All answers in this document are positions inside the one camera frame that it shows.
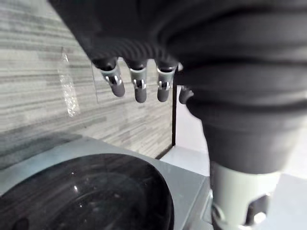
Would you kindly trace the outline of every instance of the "robotic hand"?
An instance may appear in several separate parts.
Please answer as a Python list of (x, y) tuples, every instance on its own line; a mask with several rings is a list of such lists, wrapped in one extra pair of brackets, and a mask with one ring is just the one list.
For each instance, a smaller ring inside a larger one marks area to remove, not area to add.
[(146, 99), (154, 58), (160, 101), (174, 81), (208, 143), (216, 230), (249, 229), (270, 197), (307, 115), (306, 0), (50, 0), (117, 96), (117, 57)]

